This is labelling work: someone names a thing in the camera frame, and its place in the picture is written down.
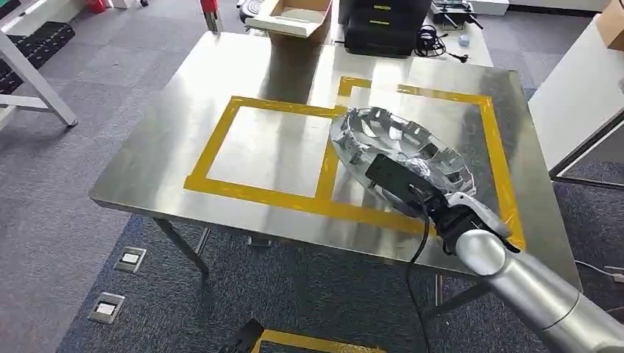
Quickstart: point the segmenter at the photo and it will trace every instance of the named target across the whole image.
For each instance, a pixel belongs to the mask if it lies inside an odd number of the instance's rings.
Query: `table leg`
[[[171,225],[171,222],[166,221],[164,219],[160,219],[160,218],[153,218],[153,219],[156,222],[156,224],[158,224],[160,229],[165,233],[167,238],[171,239],[171,241],[173,241],[174,244],[176,244],[176,246],[180,248],[180,250],[182,250],[182,253],[184,253],[184,255],[186,255],[186,257],[188,257],[190,261],[193,261],[195,266],[197,266],[197,268],[199,268],[199,270],[203,274],[207,274],[208,266],[200,257],[201,252],[197,253],[190,245],[188,245],[186,240],[182,239],[182,237],[180,237],[180,235],[173,228],[173,226]],[[205,235],[202,235],[202,239],[199,242],[200,244],[197,246],[197,251],[203,250],[203,246],[205,244]]]
[[[442,277],[436,276],[436,306],[432,309],[429,309],[423,313],[423,316],[426,319],[434,318],[443,313],[448,313],[449,311],[456,309],[462,305],[468,304],[469,302],[481,297],[484,294],[489,292],[489,288],[483,284],[478,283],[472,286],[469,289],[459,293],[453,298],[443,302],[442,301]]]
[[[624,126],[624,110],[621,110],[616,116],[607,121],[600,129],[596,130],[591,136],[587,138],[583,143],[577,146],[572,152],[570,152],[564,159],[557,163],[548,174],[550,180],[554,182],[566,182],[576,185],[590,186],[594,188],[605,188],[611,190],[624,190],[624,184],[617,182],[602,182],[600,180],[590,180],[585,178],[576,178],[570,176],[563,176],[570,167],[575,165],[579,160],[583,159],[588,152],[591,152],[596,146],[598,146],[605,138],[616,132],[618,129],[622,129]]]
[[[39,74],[39,71],[20,53],[15,44],[4,33],[0,33],[0,53],[6,64],[22,80],[35,88],[37,95],[46,104],[49,111],[53,112],[63,124],[68,127],[78,124],[74,112],[69,109],[54,88]]]
[[[206,19],[208,30],[212,33],[220,33],[222,31],[221,18],[219,16],[219,7],[216,0],[199,0],[202,5],[202,12]]]

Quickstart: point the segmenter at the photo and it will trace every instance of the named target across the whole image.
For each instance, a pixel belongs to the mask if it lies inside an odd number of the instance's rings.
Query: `white cardboard box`
[[[245,24],[280,35],[322,42],[329,29],[331,0],[267,0]]]

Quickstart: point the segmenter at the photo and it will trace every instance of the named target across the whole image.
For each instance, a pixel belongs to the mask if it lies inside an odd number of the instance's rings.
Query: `white wall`
[[[509,0],[512,5],[554,7],[558,9],[602,12],[611,0]]]

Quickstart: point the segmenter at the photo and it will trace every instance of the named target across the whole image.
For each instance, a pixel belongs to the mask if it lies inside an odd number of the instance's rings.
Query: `aluminum foil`
[[[397,207],[396,200],[383,190],[371,188],[364,175],[377,154],[394,161],[429,181],[444,194],[477,191],[464,158],[445,146],[424,127],[379,107],[349,108],[334,119],[330,138],[340,161],[362,184]]]

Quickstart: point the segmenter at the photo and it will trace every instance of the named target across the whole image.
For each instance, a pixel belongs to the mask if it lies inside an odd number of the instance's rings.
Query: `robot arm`
[[[624,352],[624,326],[535,257],[514,248],[506,240],[507,226],[488,207],[464,193],[442,195],[382,154],[366,176],[416,213],[423,200],[444,251],[487,283],[549,350]]]

